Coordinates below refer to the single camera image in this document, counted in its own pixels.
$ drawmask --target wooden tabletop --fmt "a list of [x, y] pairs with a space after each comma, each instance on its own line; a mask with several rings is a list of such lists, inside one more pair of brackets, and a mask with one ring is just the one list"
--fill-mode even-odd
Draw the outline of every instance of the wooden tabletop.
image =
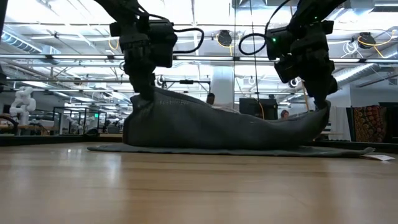
[[1, 223], [397, 223], [398, 163], [0, 147]]

